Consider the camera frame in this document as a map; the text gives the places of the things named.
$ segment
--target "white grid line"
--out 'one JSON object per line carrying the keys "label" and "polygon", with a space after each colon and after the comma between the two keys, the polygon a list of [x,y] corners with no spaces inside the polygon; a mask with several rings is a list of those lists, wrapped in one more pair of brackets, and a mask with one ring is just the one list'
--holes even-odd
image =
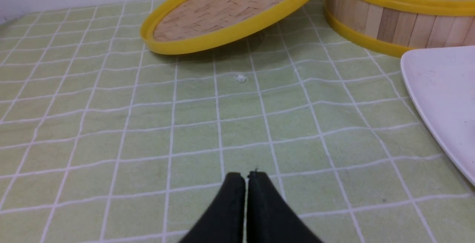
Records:
{"label": "white grid line", "polygon": [[[400,157],[395,157],[394,160],[436,160],[438,158],[442,158],[444,154],[436,154],[428,157],[412,157],[412,156],[400,156]],[[162,156],[160,159],[165,159],[168,158],[168,156]],[[144,161],[147,160],[147,158],[138,158],[135,159],[135,161]],[[115,162],[116,160],[108,160],[107,162],[102,162],[102,164],[105,163],[112,163]],[[317,175],[317,174],[322,174],[322,173],[327,173],[327,172],[333,172],[334,170],[337,171],[347,171],[355,168],[365,168],[365,167],[371,167],[374,165],[382,164],[385,162],[391,162],[390,158],[384,158],[381,160],[375,160],[373,162],[368,162],[365,164],[358,164],[358,165],[350,165],[346,167],[336,167],[336,168],[326,168],[326,169],[320,169],[320,170],[314,170],[314,171],[305,171],[305,172],[294,172],[294,173],[285,173],[285,174],[280,174],[278,175],[269,175],[270,178],[277,178],[277,177],[293,177],[297,175]],[[202,185],[192,185],[190,187],[179,187],[179,188],[173,188],[170,189],[168,192],[174,193],[174,192],[182,192],[182,191],[188,191],[188,190],[195,190],[195,189],[201,189],[201,188],[208,188],[208,187],[220,187],[222,182],[219,183],[212,183],[212,184],[202,184]],[[84,202],[91,202],[91,201],[96,201],[96,200],[101,200],[101,199],[108,199],[109,197],[113,199],[118,199],[118,198],[133,198],[133,197],[142,197],[142,196],[154,196],[157,194],[165,194],[167,191],[166,190],[158,190],[158,191],[152,191],[152,192],[144,192],[144,193],[136,193],[136,194],[125,194],[125,195],[111,195],[111,196],[94,196],[90,198],[85,198],[81,200],[71,200],[71,201],[66,201],[62,203],[58,203],[56,207],[63,207],[71,204],[77,204],[77,203],[84,203]],[[473,195],[473,192],[468,191],[466,194],[462,194],[462,196],[466,195]],[[445,194],[445,196],[460,196],[460,194]],[[38,209],[45,209],[45,208],[52,208],[54,205],[53,204],[45,204],[45,205],[40,205],[40,206],[31,206],[31,207],[25,207],[25,208],[14,208],[14,209],[7,209],[7,210],[2,210],[0,211],[0,214],[5,214],[5,213],[12,213],[12,212],[18,212],[18,211],[31,211],[31,210],[38,210]]]}
{"label": "white grid line", "polygon": [[[165,193],[165,206],[163,212],[163,227],[162,233],[166,233],[168,229],[168,206],[170,204],[170,184],[171,184],[171,158],[173,155],[173,135],[175,127],[175,101],[177,100],[177,77],[178,77],[178,59],[176,57],[175,63],[175,83],[173,84],[173,102],[171,104],[171,127],[170,127],[170,147],[168,150],[168,165],[167,165],[167,185]],[[162,243],[166,243],[166,237],[162,238]]]}
{"label": "white grid line", "polygon": [[376,62],[376,60],[374,59],[374,56],[371,55],[371,53],[367,50],[367,49],[364,49],[366,51],[366,53],[368,54],[368,57],[370,57],[371,61],[373,61],[374,65],[376,65],[376,67],[378,67],[379,71],[381,72],[381,74],[383,74],[383,76],[385,76],[385,78],[389,81],[389,83],[391,84],[392,86],[392,89],[394,90],[394,92],[396,93],[397,97],[401,99],[402,103],[404,103],[404,106],[406,106],[406,108],[409,110],[410,113],[412,113],[413,116],[415,116],[416,118],[418,118],[417,116],[417,113],[414,112],[412,110],[412,108],[406,103],[406,101],[404,100],[403,97],[401,97],[401,95],[399,94],[399,92],[397,92],[397,89],[396,89],[396,86],[394,84],[394,81],[389,77],[389,73],[385,73],[383,71],[383,69],[381,68],[380,64],[378,64],[378,62]]}
{"label": "white grid line", "polygon": [[[97,8],[98,8],[98,6],[96,6],[96,8],[95,8],[95,10],[94,10],[93,18],[94,18],[94,16],[95,16],[96,12],[97,12]],[[122,6],[122,13],[124,13],[124,8],[125,8],[125,4]],[[114,36],[115,36],[115,33],[117,33],[118,27],[119,27],[119,26],[117,25],[117,27],[116,27],[116,29],[115,29],[115,32],[114,32]],[[87,34],[87,30],[84,32],[84,35],[83,35],[83,38],[81,39],[81,42],[82,42],[82,40],[84,40],[86,34]],[[111,40],[111,42],[109,43],[109,50],[110,50],[111,47],[112,47],[112,42],[113,42],[113,40]],[[71,63],[69,64],[68,70],[69,70],[70,67],[71,67],[71,64],[72,64],[72,61],[74,60],[74,57],[75,57],[76,54],[79,52],[80,46],[81,46],[81,44],[78,45],[78,48],[76,49],[76,52],[75,52],[75,54],[74,54],[74,56],[73,56],[73,59],[71,60]],[[101,67],[101,69],[104,68],[106,60],[107,60],[107,55],[106,55],[106,57],[104,58],[104,61],[102,62],[102,67]],[[100,71],[100,72],[97,74],[97,76],[96,76],[96,79],[95,79],[95,82],[94,82],[94,86],[93,86],[93,89],[92,89],[92,91],[91,91],[91,93],[90,93],[90,95],[89,95],[89,99],[88,99],[88,102],[87,102],[87,104],[86,104],[85,110],[87,110],[87,109],[89,108],[89,105],[91,104],[91,101],[92,101],[93,96],[94,96],[95,87],[97,86],[97,84],[98,84],[98,82],[99,82],[99,78],[100,78],[100,76],[101,76],[101,72],[102,72],[102,71]],[[50,211],[50,213],[49,213],[48,219],[47,219],[47,221],[46,221],[46,225],[45,225],[45,228],[44,228],[44,230],[43,230],[43,234],[42,234],[42,236],[41,236],[40,243],[44,243],[44,241],[45,241],[45,239],[46,239],[46,235],[48,234],[49,226],[51,225],[51,221],[52,221],[52,219],[53,219],[53,216],[54,216],[54,213],[55,213],[55,210],[56,210],[56,206],[57,206],[57,204],[58,204],[58,202],[59,202],[59,198],[61,197],[61,193],[63,192],[63,187],[64,187],[65,182],[66,182],[66,179],[67,179],[67,177],[68,177],[69,167],[71,167],[71,162],[73,161],[74,152],[76,151],[76,148],[78,147],[79,135],[81,135],[81,132],[82,132],[82,130],[83,130],[83,123],[84,123],[85,116],[86,116],[86,111],[84,111],[83,114],[82,114],[82,116],[81,116],[81,121],[80,121],[80,123],[79,123],[78,135],[76,136],[76,139],[75,139],[75,141],[74,141],[73,150],[71,150],[71,154],[70,154],[69,160],[68,160],[68,165],[67,165],[67,167],[66,167],[66,171],[64,172],[63,179],[62,179],[61,184],[60,184],[60,186],[59,186],[58,194],[56,195],[56,198],[55,198],[53,207],[51,208],[51,211]]]}
{"label": "white grid line", "polygon": [[137,74],[135,76],[134,90],[132,91],[132,97],[130,99],[130,104],[129,104],[129,113],[127,114],[127,118],[125,119],[124,131],[122,131],[119,151],[117,153],[117,159],[115,161],[115,166],[114,166],[114,173],[112,174],[111,186],[109,187],[109,195],[107,196],[107,203],[105,205],[104,219],[102,220],[102,228],[101,228],[101,234],[100,234],[101,241],[104,240],[104,235],[107,228],[107,218],[109,216],[109,210],[111,207],[112,194],[114,193],[115,180],[117,179],[117,172],[119,170],[119,164],[120,164],[119,161],[122,155],[122,150],[124,148],[125,135],[126,135],[127,127],[129,125],[129,119],[130,119],[130,116],[132,115],[132,105],[134,104],[135,91],[137,89],[137,84],[139,82],[140,68],[142,65],[142,60],[144,59],[144,52],[145,52],[145,44],[142,47],[142,54],[140,57],[139,68],[137,69]]}
{"label": "white grid line", "polygon": [[[276,88],[272,88],[272,89],[267,89],[267,90],[264,90],[264,91],[260,91],[261,93],[263,92],[267,92],[267,91],[273,91],[273,90],[277,90],[277,89],[283,89],[283,88],[286,88],[286,87],[290,87],[290,86],[296,86],[296,85],[299,85],[299,83],[294,83],[294,84],[290,84],[290,85],[286,85],[286,86],[280,86],[280,87],[276,87]],[[119,87],[119,88],[99,88],[99,87],[96,87],[95,89],[98,89],[98,90],[107,90],[107,91],[112,91],[112,90],[119,90],[119,89],[133,89],[134,86],[125,86],[125,87]],[[89,91],[91,90],[92,88],[87,88],[87,89],[82,89],[80,91],[74,91],[74,92],[69,92],[69,93],[62,93],[62,94],[58,94],[57,96],[63,96],[63,95],[71,95],[71,94],[77,94],[77,93],[80,93],[80,92],[83,92],[83,91]],[[224,98],[224,97],[229,97],[229,96],[238,96],[238,95],[244,95],[244,94],[258,94],[257,91],[254,91],[254,92],[243,92],[243,93],[235,93],[235,94],[227,94],[227,95],[221,95],[221,96],[217,96],[217,98]],[[36,97],[33,97],[33,98],[25,98],[25,99],[17,99],[16,101],[27,101],[27,100],[32,100],[32,99],[41,99],[41,98],[49,98],[49,97],[52,97],[53,95],[48,95],[48,96],[36,96]],[[208,96],[208,97],[205,97],[205,98],[200,98],[200,99],[184,99],[184,100],[181,100],[181,101],[175,101],[175,103],[189,103],[189,102],[197,102],[197,101],[205,101],[205,100],[211,100],[213,98],[216,98],[215,96]],[[367,102],[358,102],[356,103],[357,105],[370,105],[370,104],[377,104],[377,103],[382,103],[382,102],[388,102],[388,101],[398,101],[400,99],[406,99],[406,98],[409,98],[409,96],[404,96],[404,97],[399,97],[399,98],[389,98],[389,99],[379,99],[379,100],[376,100],[376,101],[367,101]],[[0,103],[8,103],[10,101],[0,101]],[[156,105],[171,105],[171,101],[170,102],[151,102],[151,103],[136,103],[136,104],[133,104],[132,107],[138,107],[138,106],[156,106]],[[332,102],[332,101],[316,101],[316,102],[313,102],[312,104],[316,105],[316,104],[328,104],[328,105],[337,105],[337,106],[352,106],[353,103],[344,103],[344,102]],[[290,108],[290,109],[286,109],[285,111],[276,111],[276,112],[272,112],[272,113],[268,113],[269,114],[278,114],[278,113],[283,113],[283,112],[286,112],[286,111],[292,111],[294,109],[299,109],[299,108],[302,108],[306,105],[303,105],[303,106],[297,106],[295,108]],[[127,109],[128,106],[124,106],[124,107],[121,107],[121,108],[88,108],[88,109],[77,109],[77,110],[74,110],[74,111],[68,111],[68,112],[64,112],[64,113],[58,113],[58,114],[54,114],[54,115],[48,115],[46,116],[46,119],[49,119],[49,118],[56,118],[56,117],[60,117],[60,116],[69,116],[69,115],[73,115],[73,114],[76,114],[76,113],[79,113],[79,112],[83,112],[83,111],[86,111],[86,112],[114,112],[114,111],[122,111],[124,109]],[[17,119],[17,120],[9,120],[9,121],[0,121],[0,125],[1,124],[8,124],[8,123],[21,123],[21,122],[31,122],[31,121],[38,121],[38,120],[41,120],[41,118],[30,118],[30,119]]]}
{"label": "white grid line", "polygon": [[[53,42],[53,39],[54,39],[54,36],[53,36],[53,37],[51,38],[51,40],[49,41],[49,44],[51,44],[51,43]],[[46,50],[43,51],[43,53],[41,54],[41,58],[40,58],[40,59],[42,59],[45,54],[46,54]],[[36,69],[37,66],[38,66],[38,63],[35,65],[35,67],[34,67],[33,70],[31,71],[30,77],[31,77],[31,75],[34,74],[34,71],[35,71],[35,69]],[[64,78],[61,80],[61,82],[60,82],[60,84],[59,84],[59,86],[58,86],[58,89],[56,90],[55,94],[58,93],[59,88],[61,87],[61,84],[63,84],[63,81],[64,81]],[[10,107],[8,108],[8,110],[5,112],[5,114],[4,114],[3,117],[1,118],[0,123],[5,119],[5,117],[7,116],[8,112],[13,108],[13,105],[15,104],[16,99],[18,99],[18,97],[19,97],[20,94],[22,93],[23,89],[25,88],[26,84],[27,84],[27,82],[25,82],[25,84],[22,86],[22,88],[21,88],[20,91],[18,92],[16,98],[12,101],[12,104],[10,105]],[[35,139],[36,139],[36,136],[37,136],[37,133],[38,133],[38,129],[41,127],[41,125],[42,125],[43,122],[45,121],[46,115],[48,114],[49,109],[50,109],[51,106],[53,105],[54,98],[55,98],[55,97],[53,96],[53,99],[50,101],[50,103],[49,103],[49,105],[48,105],[48,108],[46,109],[46,112],[45,112],[44,115],[43,115],[43,118],[41,118],[41,121],[38,123],[37,127],[35,128],[35,130],[34,130],[34,132],[33,132],[33,137],[31,138],[30,143],[27,145],[27,149],[26,149],[25,152],[23,153],[22,160],[20,161],[20,164],[18,165],[18,168],[17,168],[17,171],[16,171],[15,174],[18,174],[18,173],[21,171],[22,166],[23,166],[23,164],[24,164],[24,162],[25,162],[25,160],[26,160],[26,158],[27,158],[27,156],[28,156],[29,150],[30,150],[31,146],[33,145],[33,142],[34,142]],[[16,179],[17,179],[17,177],[12,177],[12,179],[10,180],[10,183],[9,183],[7,189],[6,189],[5,192],[3,193],[3,196],[2,196],[2,198],[1,198],[1,200],[0,200],[0,210],[3,208],[3,204],[5,203],[5,200],[7,199],[7,195],[8,195],[8,193],[10,192],[10,190],[12,189],[13,184],[14,184],[14,182],[15,182]]]}
{"label": "white grid line", "polygon": [[7,59],[10,57],[10,55],[13,53],[14,50],[16,50],[16,48],[20,45],[20,43],[22,42],[23,39],[26,38],[26,35],[27,33],[29,32],[29,30],[31,29],[31,27],[33,27],[33,25],[39,20],[39,17],[41,16],[42,13],[40,13],[37,18],[35,19],[35,21],[32,23],[32,25],[30,25],[30,27],[26,30],[25,34],[22,36],[22,37],[17,37],[15,39],[19,39],[17,44],[11,49],[11,50],[7,50],[7,52],[9,52],[7,54],[7,56],[5,57],[5,59],[0,63],[0,66],[2,66],[3,64],[5,64],[5,62],[7,62]]}
{"label": "white grid line", "polygon": [[262,99],[262,92],[261,92],[261,89],[260,89],[260,86],[259,86],[258,75],[257,75],[257,72],[256,72],[256,68],[254,66],[254,59],[253,59],[252,54],[251,54],[251,46],[249,44],[249,38],[246,38],[246,45],[247,45],[248,53],[249,53],[249,60],[251,61],[252,72],[254,74],[254,81],[256,81],[256,88],[258,90],[259,101],[260,101],[260,104],[261,104],[261,110],[262,110],[262,115],[263,115],[263,119],[264,119],[264,124],[266,126],[266,132],[267,132],[267,136],[268,136],[270,151],[271,151],[271,154],[272,154],[273,164],[274,164],[274,167],[275,167],[275,173],[277,174],[277,180],[279,182],[280,196],[282,197],[282,199],[284,201],[287,201],[287,197],[285,195],[285,190],[284,190],[284,184],[282,182],[282,178],[280,177],[279,164],[277,162],[277,157],[275,155],[275,150],[273,148],[273,140],[272,140],[272,136],[270,134],[269,122],[268,122],[268,118],[267,118],[268,115],[266,114],[266,108],[264,107],[264,101]]}
{"label": "white grid line", "polygon": [[[296,142],[296,141],[300,141],[300,140],[318,139],[318,138],[320,138],[320,137],[318,135],[316,135],[316,136],[307,137],[307,138],[293,138],[293,139],[287,139],[287,140],[282,140],[282,141],[275,141],[274,143],[280,144],[280,143]],[[252,143],[252,144],[248,144],[248,145],[240,145],[240,146],[237,146],[237,147],[224,147],[223,150],[236,150],[236,149],[254,147],[256,145],[268,145],[268,144],[269,144],[268,142]],[[219,152],[219,149],[212,149],[212,150],[208,150],[206,152],[197,151],[197,152],[176,153],[176,154],[172,154],[172,158],[173,157],[183,157],[183,156],[186,156],[186,155],[200,155],[200,154],[207,153],[207,152],[209,152],[209,153]],[[431,156],[428,156],[428,157],[397,156],[397,157],[394,157],[394,160],[434,160],[436,158],[441,157],[442,155],[443,154],[436,154],[436,155],[431,155]],[[155,156],[155,157],[131,158],[131,159],[126,159],[126,160],[119,160],[119,162],[123,162],[123,163],[126,163],[126,162],[142,162],[142,161],[151,161],[151,160],[164,160],[165,158],[168,158],[168,156],[163,155],[163,156]],[[116,161],[117,160],[101,160],[101,161],[93,162],[93,163],[90,163],[90,164],[71,166],[71,167],[69,167],[69,170],[72,171],[72,170],[78,170],[78,169],[83,169],[83,168],[88,168],[88,167],[94,167],[94,166],[97,166],[97,165],[108,164],[108,163],[112,163],[112,162],[116,162]],[[369,163],[365,163],[365,164],[351,165],[351,166],[347,166],[347,167],[336,167],[335,169],[336,170],[349,170],[349,169],[354,169],[354,168],[376,165],[376,164],[386,162],[386,161],[389,161],[389,158],[384,158],[384,159],[381,159],[381,160],[375,160],[373,162],[369,162]],[[64,171],[66,171],[66,168],[57,168],[57,169],[49,169],[49,170],[43,170],[43,171],[19,173],[19,174],[16,174],[16,175],[2,175],[2,176],[0,176],[0,179],[8,179],[8,178],[12,178],[14,176],[25,177],[25,176],[30,176],[30,175],[41,175],[41,174],[47,174],[47,173],[53,173],[53,172],[64,172]],[[281,174],[281,176],[284,177],[284,176],[290,176],[290,175],[315,174],[315,173],[319,173],[319,172],[329,172],[329,171],[333,171],[333,169],[328,168],[328,169],[321,169],[321,170],[316,170],[316,171],[306,171],[306,172],[298,172],[298,173],[283,173],[283,174]]]}
{"label": "white grid line", "polygon": [[[320,34],[319,34],[318,30],[317,30],[317,29],[314,29],[314,31],[315,31],[315,33],[317,34],[317,36],[318,36],[320,42],[322,42],[322,39],[321,39],[321,37],[320,37]],[[331,62],[331,65],[333,65],[335,72],[337,73],[338,77],[341,79],[341,75],[340,75],[340,73],[338,72],[338,69],[336,68],[334,62],[332,61],[331,56],[329,55],[326,46],[324,46],[324,50],[325,50],[325,53],[326,53],[328,59],[329,59],[330,62]],[[349,89],[347,88],[347,86],[346,86],[345,83],[343,83],[343,87],[344,87],[346,93],[348,94],[348,96],[350,96],[350,99],[351,99],[351,101],[354,103],[354,106],[355,106],[355,108],[356,108],[356,111],[358,111],[358,114],[359,114],[360,117],[363,119],[365,125],[370,129],[370,131],[373,133],[373,135],[378,139],[378,141],[380,142],[381,146],[383,147],[383,149],[384,149],[384,151],[385,151],[387,157],[390,159],[390,162],[391,162],[391,164],[392,164],[392,166],[393,166],[393,168],[394,168],[394,170],[395,170],[395,172],[396,172],[396,174],[397,174],[397,177],[398,177],[399,181],[401,182],[401,185],[402,185],[402,187],[404,188],[404,191],[406,192],[407,197],[409,197],[409,199],[412,201],[412,205],[413,205],[414,208],[416,209],[416,212],[417,212],[419,218],[421,219],[422,224],[423,224],[424,228],[425,228],[426,231],[427,231],[427,234],[428,234],[429,237],[431,238],[432,243],[437,243],[437,240],[436,240],[434,234],[432,233],[432,231],[431,231],[431,229],[430,229],[430,227],[429,227],[429,224],[428,224],[427,221],[426,221],[426,218],[423,216],[422,211],[420,210],[419,206],[418,206],[418,205],[416,204],[416,202],[414,201],[414,198],[412,197],[412,194],[410,193],[409,188],[407,187],[407,185],[406,185],[404,179],[402,178],[402,175],[401,175],[399,169],[397,168],[397,165],[396,165],[396,163],[394,162],[394,160],[393,160],[393,158],[392,158],[392,155],[390,154],[389,150],[387,150],[387,147],[386,147],[385,143],[384,143],[383,140],[379,137],[379,135],[372,129],[372,127],[370,126],[370,124],[368,123],[368,121],[366,120],[366,118],[364,117],[363,113],[361,112],[360,108],[358,107],[358,105],[356,105],[355,99],[354,99],[353,96],[351,95],[351,92],[349,91]]]}
{"label": "white grid line", "polygon": [[224,181],[226,177],[226,172],[224,171],[224,157],[223,157],[223,138],[221,135],[221,115],[219,114],[219,95],[217,92],[217,77],[216,77],[216,62],[215,56],[213,53],[213,77],[214,77],[214,95],[216,103],[216,122],[217,122],[217,141],[219,147],[219,165],[221,168],[221,180]]}
{"label": "white grid line", "polygon": [[[263,115],[247,116],[247,117],[226,119],[226,120],[220,120],[220,121],[221,122],[227,122],[227,121],[243,120],[243,119],[250,119],[250,118],[260,118],[260,117],[263,117]],[[187,127],[187,126],[202,125],[202,124],[212,124],[212,123],[216,123],[216,122],[217,121],[215,121],[215,120],[203,121],[203,122],[198,122],[198,123],[193,123],[193,124],[175,125],[174,127]],[[422,125],[422,123],[420,123],[420,122],[411,122],[411,123],[401,124],[401,125],[397,125],[397,126],[390,126],[390,127],[383,127],[383,128],[373,128],[373,130],[375,130],[375,131],[387,131],[387,130],[405,128],[405,127],[414,126],[414,125]],[[171,126],[164,126],[164,127],[146,128],[146,129],[129,129],[127,131],[128,132],[149,132],[149,131],[157,131],[157,130],[166,130],[166,129],[170,129],[170,128],[171,128]],[[332,130],[332,131],[322,133],[321,135],[311,135],[311,136],[308,136],[308,137],[301,137],[301,138],[305,138],[305,139],[318,138],[320,136],[331,135],[331,134],[339,133],[339,132],[342,132],[342,131],[358,130],[358,129],[371,130],[370,128],[367,128],[367,127],[358,127],[358,126],[344,127],[344,128],[340,128],[340,129],[336,129],[336,130]],[[99,134],[106,134],[106,133],[118,133],[118,132],[121,132],[121,131],[122,130],[101,130],[101,131],[97,131],[97,132],[92,132],[92,133],[79,135],[79,136],[73,137],[73,138],[35,141],[35,142],[31,143],[31,145],[39,145],[39,144],[42,144],[42,143],[67,142],[67,141],[70,141],[70,140],[75,140],[76,138],[83,138],[83,137],[87,137],[87,136],[90,136],[90,135],[99,135]],[[289,140],[293,140],[293,139],[274,141],[274,143],[276,143],[276,142],[288,142]],[[15,147],[25,147],[25,146],[28,146],[28,145],[30,145],[30,144],[29,143],[22,143],[22,144],[17,144],[17,145],[7,145],[7,146],[4,146],[4,147],[0,147],[0,150],[7,150],[7,149],[10,149],[10,148],[15,148]],[[223,147],[223,150],[233,150],[235,148],[239,148],[239,146],[237,146],[237,147]]]}
{"label": "white grid line", "polygon": [[[106,29],[97,29],[97,30],[111,30],[113,29],[114,27],[112,28],[106,28]],[[61,34],[65,34],[65,33],[82,33],[82,32],[63,32],[63,33],[59,33],[59,35]],[[52,36],[52,35],[39,35],[39,36],[35,36],[35,37],[27,37],[27,38],[36,38],[36,37],[49,37],[49,36]],[[92,42],[84,42],[83,45],[89,45],[89,44],[97,44],[97,43],[103,43],[103,42],[108,42],[110,40],[137,40],[137,39],[140,39],[141,37],[115,37],[115,38],[109,38],[109,39],[104,39],[104,40],[97,40],[97,41],[92,41]],[[346,43],[349,43],[348,41],[342,41],[342,42],[334,42],[334,43],[326,43],[326,45],[339,45],[339,44],[346,44]],[[43,47],[43,48],[22,48],[22,49],[15,49],[15,51],[17,52],[30,52],[30,51],[36,51],[36,50],[45,50],[45,49],[55,49],[55,48],[62,48],[62,47],[71,47],[71,46],[76,46],[78,45],[77,43],[72,43],[72,44],[63,44],[63,45],[56,45],[56,46],[51,46],[51,47]],[[303,43],[299,43],[299,44],[296,44],[296,45],[292,45],[291,47],[289,47],[288,49],[293,49],[293,48],[297,48],[297,47],[303,47],[303,46],[311,46],[311,45],[318,45],[318,46],[322,46],[323,44],[319,43],[319,42],[303,42]],[[0,53],[2,52],[10,52],[11,50],[0,50]],[[267,53],[273,53],[273,52],[283,52],[285,51],[284,49],[280,49],[280,50],[269,50],[269,51],[254,51],[252,52],[253,54],[267,54]]]}
{"label": "white grid line", "polygon": [[[295,64],[300,64],[307,62],[309,60],[302,60],[300,62],[295,62]],[[171,66],[172,64],[150,64],[150,65],[145,65],[142,66],[142,68],[147,68],[147,67],[161,67],[161,66]],[[278,67],[278,68],[273,68],[273,69],[265,69],[265,70],[258,70],[256,73],[265,73],[265,72],[274,72],[276,70],[281,70],[281,69],[287,69],[289,67],[293,67],[292,64],[285,65],[283,67]],[[112,72],[120,72],[123,70],[134,70],[138,69],[138,67],[128,67],[128,68],[120,68],[120,69],[114,69],[114,68],[104,68],[104,70],[112,71]],[[87,74],[92,74],[92,73],[97,73],[100,72],[100,70],[92,70],[90,72],[80,72],[80,73],[73,73],[73,74],[68,74],[67,77],[74,77],[74,76],[82,76],[82,75],[87,75]],[[206,77],[197,77],[197,78],[186,78],[186,79],[178,79],[178,82],[182,81],[190,81],[190,80],[206,80],[206,79],[212,79],[214,77],[221,77],[221,76],[226,76],[226,75],[232,75],[232,74],[237,74],[238,72],[223,72],[221,74],[216,74],[216,76],[206,76]],[[387,74],[387,76],[390,75],[395,75],[395,74],[400,74],[400,71],[397,72],[390,72]],[[0,81],[0,83],[17,83],[17,82],[26,82],[26,81],[43,81],[43,80],[48,80],[48,79],[59,79],[63,76],[50,76],[50,77],[45,77],[45,78],[33,78],[33,79],[26,79],[26,80],[15,80],[15,81]],[[356,82],[356,81],[366,81],[366,80],[371,80],[371,79],[379,79],[379,78],[385,78],[385,75],[374,75],[374,76],[367,76],[367,77],[361,77],[361,78],[356,78],[356,79],[342,79],[342,80],[329,80],[329,79],[323,79],[323,78],[315,78],[315,77],[309,77],[305,80],[304,82],[307,81],[323,81],[323,82],[329,82],[329,83],[340,83],[340,82]],[[157,85],[157,84],[169,84],[173,83],[174,81],[163,81],[163,82],[156,82],[156,83],[144,83],[144,84],[138,84],[137,86],[147,86],[147,85]],[[285,85],[285,86],[280,86],[277,88],[283,88],[287,87],[290,85]],[[123,89],[127,87],[134,87],[134,86],[121,86],[118,88],[102,88],[102,89],[109,89],[109,90],[114,90],[114,89]]]}
{"label": "white grid line", "polygon": [[[285,44],[285,40],[284,38],[281,36],[281,39],[283,41],[283,44],[284,44],[284,47],[286,48],[286,51],[287,51],[287,55],[290,59],[290,62],[293,63],[293,59],[292,59],[292,55],[290,54],[289,50],[287,49],[287,46]],[[322,129],[320,127],[320,124],[319,124],[319,121],[318,121],[318,118],[315,114],[315,109],[314,109],[314,106],[312,105],[311,103],[311,100],[310,100],[310,96],[308,95],[308,91],[307,91],[307,88],[305,87],[305,84],[302,82],[302,77],[300,77],[300,73],[297,69],[297,66],[294,65],[294,71],[295,71],[295,74],[297,76],[297,78],[299,79],[299,82],[300,82],[300,86],[302,87],[302,90],[304,91],[304,94],[305,94],[305,98],[307,99],[307,103],[308,103],[308,107],[310,108],[310,111],[312,113],[312,117],[314,119],[314,122],[315,122],[315,126],[317,128],[317,131],[319,134],[322,134]],[[360,238],[360,241],[361,243],[365,243],[365,239],[364,239],[364,236],[363,236],[363,233],[361,232],[361,228],[360,228],[360,225],[358,224],[358,220],[356,219],[356,216],[355,214],[351,211],[351,203],[350,203],[350,200],[348,199],[348,196],[346,194],[346,191],[345,191],[345,188],[343,186],[343,182],[341,181],[340,179],[340,175],[338,174],[338,171],[335,169],[335,163],[333,162],[333,159],[331,158],[331,155],[330,155],[330,152],[328,151],[328,147],[326,145],[326,141],[325,141],[325,137],[321,137],[321,140],[322,140],[322,146],[325,150],[325,154],[328,158],[328,161],[331,165],[331,168],[332,168],[332,171],[335,175],[335,178],[336,178],[336,181],[338,182],[338,186],[340,188],[340,191],[341,191],[341,195],[343,196],[343,199],[345,200],[345,203],[346,203],[346,206],[348,207],[348,209],[350,210],[350,214],[351,214],[351,219],[353,220],[353,224],[355,226],[355,229],[356,229],[356,232],[358,233],[358,236]]]}

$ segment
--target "yellow plastic band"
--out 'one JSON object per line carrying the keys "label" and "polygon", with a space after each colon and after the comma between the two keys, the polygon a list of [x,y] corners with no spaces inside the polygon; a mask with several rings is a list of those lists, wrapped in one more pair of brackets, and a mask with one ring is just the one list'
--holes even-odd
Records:
{"label": "yellow plastic band", "polygon": [[170,11],[186,0],[167,0],[153,11],[140,28],[140,36],[146,46],[155,53],[166,55],[187,54],[218,47],[252,35],[290,15],[309,0],[284,0],[268,10],[242,22],[194,38],[170,42],[158,42],[153,32]]}
{"label": "yellow plastic band", "polygon": [[339,35],[369,50],[400,58],[405,52],[413,49],[398,44],[383,42],[352,30],[343,23],[339,22],[333,15],[331,15],[331,13],[327,10],[326,5],[325,19],[327,20],[328,25]]}
{"label": "yellow plastic band", "polygon": [[438,16],[474,16],[475,0],[363,0],[399,11]]}

